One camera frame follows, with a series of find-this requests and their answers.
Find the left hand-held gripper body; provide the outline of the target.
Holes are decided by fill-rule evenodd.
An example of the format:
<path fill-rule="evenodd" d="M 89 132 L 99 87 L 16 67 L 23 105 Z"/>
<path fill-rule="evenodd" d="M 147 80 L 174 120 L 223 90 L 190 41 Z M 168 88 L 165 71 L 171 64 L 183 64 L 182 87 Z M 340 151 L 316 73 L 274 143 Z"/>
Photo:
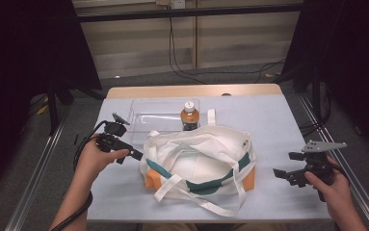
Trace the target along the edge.
<path fill-rule="evenodd" d="M 126 125 L 129 125 L 125 119 L 119 116 L 117 113 L 112 113 L 113 121 L 104 120 L 105 124 L 104 132 L 99 134 L 96 138 L 96 144 L 103 152 L 111 152 L 112 150 L 128 149 L 131 150 L 132 146 L 120 138 L 126 133 Z"/>

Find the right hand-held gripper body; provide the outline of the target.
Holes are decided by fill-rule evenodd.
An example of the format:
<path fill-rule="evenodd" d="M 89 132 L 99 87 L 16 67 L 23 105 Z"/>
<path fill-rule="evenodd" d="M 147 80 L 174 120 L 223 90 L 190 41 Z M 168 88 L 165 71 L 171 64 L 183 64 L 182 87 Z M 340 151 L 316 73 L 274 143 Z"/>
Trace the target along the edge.
<path fill-rule="evenodd" d="M 327 151 L 346 147 L 345 142 L 323 142 L 309 141 L 303 148 L 303 159 L 306 161 L 306 167 L 303 172 L 311 172 L 324 184 L 331 186 L 334 183 L 334 175 L 339 172 L 347 177 L 344 169 L 338 164 L 329 160 Z"/>

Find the clear plastic bin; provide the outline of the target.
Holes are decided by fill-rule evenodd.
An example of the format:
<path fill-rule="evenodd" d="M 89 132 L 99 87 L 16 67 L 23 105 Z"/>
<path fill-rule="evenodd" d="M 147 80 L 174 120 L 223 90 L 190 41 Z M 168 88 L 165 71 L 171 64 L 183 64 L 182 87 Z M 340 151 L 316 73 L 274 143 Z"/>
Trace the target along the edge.
<path fill-rule="evenodd" d="M 199 100 L 196 98 L 135 99 L 128 116 L 129 142 L 136 146 L 143 145 L 151 131 L 158 131 L 160 134 L 182 131 L 180 114 L 187 101 L 192 101 L 195 108 L 200 110 Z"/>

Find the orange drink bottle white cap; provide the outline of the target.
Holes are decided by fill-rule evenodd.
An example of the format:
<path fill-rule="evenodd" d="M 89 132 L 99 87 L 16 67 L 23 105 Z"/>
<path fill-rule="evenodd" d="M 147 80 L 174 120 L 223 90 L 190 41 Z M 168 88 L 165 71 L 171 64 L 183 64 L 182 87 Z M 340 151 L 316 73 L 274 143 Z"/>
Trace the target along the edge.
<path fill-rule="evenodd" d="M 199 111 L 193 101 L 184 103 L 184 108 L 180 113 L 184 131 L 192 131 L 198 129 Z"/>

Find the white canvas tote bag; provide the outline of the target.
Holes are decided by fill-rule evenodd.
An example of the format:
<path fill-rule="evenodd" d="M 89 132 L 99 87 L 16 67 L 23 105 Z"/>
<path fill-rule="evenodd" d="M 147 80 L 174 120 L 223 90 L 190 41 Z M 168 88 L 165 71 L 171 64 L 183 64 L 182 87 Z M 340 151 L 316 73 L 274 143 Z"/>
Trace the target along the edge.
<path fill-rule="evenodd" d="M 140 173 L 154 198 L 190 200 L 222 217 L 236 216 L 254 188 L 256 152 L 250 133 L 215 123 L 192 131 L 152 131 L 144 144 Z"/>

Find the person's left hand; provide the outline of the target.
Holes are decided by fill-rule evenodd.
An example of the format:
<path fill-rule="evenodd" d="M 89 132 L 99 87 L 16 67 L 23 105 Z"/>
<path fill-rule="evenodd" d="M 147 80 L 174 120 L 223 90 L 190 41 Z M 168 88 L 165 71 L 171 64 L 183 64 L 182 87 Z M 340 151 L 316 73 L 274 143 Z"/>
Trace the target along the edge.
<path fill-rule="evenodd" d="M 73 176 L 77 182 L 92 184 L 107 165 L 126 157 L 129 153 L 127 149 L 103 152 L 97 147 L 96 140 L 97 134 L 94 134 L 82 149 Z"/>

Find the person's right hand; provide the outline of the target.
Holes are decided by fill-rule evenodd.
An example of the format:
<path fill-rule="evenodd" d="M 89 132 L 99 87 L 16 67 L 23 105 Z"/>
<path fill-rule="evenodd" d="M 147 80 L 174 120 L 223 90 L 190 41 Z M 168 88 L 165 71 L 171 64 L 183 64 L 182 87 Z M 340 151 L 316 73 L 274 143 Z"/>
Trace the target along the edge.
<path fill-rule="evenodd" d="M 329 214 L 334 220 L 348 215 L 349 211 L 353 209 L 349 181 L 339 170 L 333 169 L 330 185 L 309 171 L 304 174 L 304 177 L 315 190 L 319 190 L 323 194 Z"/>

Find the light blue table mat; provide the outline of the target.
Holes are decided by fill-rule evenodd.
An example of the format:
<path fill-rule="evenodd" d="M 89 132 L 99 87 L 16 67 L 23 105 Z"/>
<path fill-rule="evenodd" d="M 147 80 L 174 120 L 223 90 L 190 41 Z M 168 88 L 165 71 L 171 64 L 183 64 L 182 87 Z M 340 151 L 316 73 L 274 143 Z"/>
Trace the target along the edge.
<path fill-rule="evenodd" d="M 199 100 L 200 124 L 208 123 L 208 111 L 216 122 L 251 135 L 257 154 L 255 184 L 233 222 L 320 221 L 329 219 L 325 203 L 310 187 L 298 188 L 275 177 L 273 169 L 301 169 L 288 153 L 300 151 L 304 140 L 291 110 L 281 94 L 247 96 L 194 96 Z M 128 120 L 135 99 L 107 99 L 99 113 L 102 120 L 118 113 Z M 131 157 L 122 165 L 106 167 L 92 186 L 90 221 L 130 222 L 222 222 L 216 215 L 189 200 L 165 198 L 158 201 L 145 187 L 139 162 Z"/>

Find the black metal stand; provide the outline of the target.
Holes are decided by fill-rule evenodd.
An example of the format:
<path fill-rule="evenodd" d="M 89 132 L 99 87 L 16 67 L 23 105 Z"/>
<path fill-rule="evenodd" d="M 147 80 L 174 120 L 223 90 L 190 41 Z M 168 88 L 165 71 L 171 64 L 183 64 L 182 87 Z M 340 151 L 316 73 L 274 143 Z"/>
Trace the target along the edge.
<path fill-rule="evenodd" d="M 49 135 L 53 136 L 60 123 L 57 110 L 57 99 L 64 105 L 70 105 L 74 101 L 74 97 L 70 92 L 70 82 L 68 80 L 50 78 L 47 85 L 47 99 L 50 116 Z"/>

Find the black curtain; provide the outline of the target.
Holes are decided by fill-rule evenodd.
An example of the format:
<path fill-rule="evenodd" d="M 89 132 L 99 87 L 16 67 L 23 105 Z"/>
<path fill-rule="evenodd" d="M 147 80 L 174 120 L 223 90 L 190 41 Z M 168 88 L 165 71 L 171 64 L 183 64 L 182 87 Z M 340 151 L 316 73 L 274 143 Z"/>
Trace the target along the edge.
<path fill-rule="evenodd" d="M 369 138 L 369 0 L 303 0 L 281 75 L 320 78 Z"/>
<path fill-rule="evenodd" d="M 0 0 L 0 173 L 17 147 L 31 99 L 72 102 L 101 84 L 72 0 Z"/>

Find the black horizontal bar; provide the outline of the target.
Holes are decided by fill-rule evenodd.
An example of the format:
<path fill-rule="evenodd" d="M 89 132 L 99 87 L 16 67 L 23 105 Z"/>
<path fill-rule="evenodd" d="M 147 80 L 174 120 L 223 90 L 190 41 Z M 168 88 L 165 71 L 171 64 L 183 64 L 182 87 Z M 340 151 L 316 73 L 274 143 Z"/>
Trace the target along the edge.
<path fill-rule="evenodd" d="M 103 22 L 103 21 L 215 16 L 215 15 L 231 15 L 231 14 L 251 14 L 251 13 L 290 13 L 290 12 L 299 12 L 302 8 L 303 3 L 294 3 L 294 4 L 259 5 L 259 6 L 243 6 L 243 7 L 161 10 L 161 11 L 146 11 L 146 12 L 131 12 L 131 13 L 97 13 L 97 14 L 81 14 L 76 17 L 76 20 L 78 22 Z"/>

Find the metal floor rail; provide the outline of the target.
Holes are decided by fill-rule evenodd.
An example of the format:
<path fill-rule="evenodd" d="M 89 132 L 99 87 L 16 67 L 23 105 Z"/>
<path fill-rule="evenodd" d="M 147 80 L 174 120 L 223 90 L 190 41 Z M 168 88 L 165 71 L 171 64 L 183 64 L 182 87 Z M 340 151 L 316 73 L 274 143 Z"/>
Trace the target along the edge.
<path fill-rule="evenodd" d="M 20 197 L 19 202 L 16 204 L 13 214 L 5 227 L 5 231 L 21 231 L 23 224 L 28 216 L 31 206 L 35 200 L 38 192 L 40 182 L 43 178 L 43 174 L 49 164 L 50 158 L 57 146 L 57 143 L 61 137 L 64 129 L 64 123 L 69 113 L 69 108 L 66 108 L 60 117 L 59 125 L 54 130 L 53 134 L 49 136 L 46 145 L 41 152 L 40 159 L 37 166 L 34 169 L 31 179 L 29 180 L 27 187 Z"/>
<path fill-rule="evenodd" d="M 300 95 L 299 99 L 305 112 L 307 113 L 310 119 L 310 122 L 316 127 L 316 132 L 318 133 L 320 139 L 322 141 L 334 141 L 334 138 L 330 134 L 328 128 L 325 125 L 319 124 L 320 119 L 315 115 L 314 105 L 309 101 L 309 99 L 306 96 Z M 347 177 L 351 183 L 352 193 L 354 195 L 354 198 L 356 199 L 356 203 L 359 206 L 361 213 L 365 215 L 369 223 L 369 194 L 367 193 L 365 188 L 361 185 L 354 171 L 349 166 L 349 163 L 344 157 L 341 149 L 338 148 L 332 150 L 329 152 L 329 154 L 345 170 Z"/>

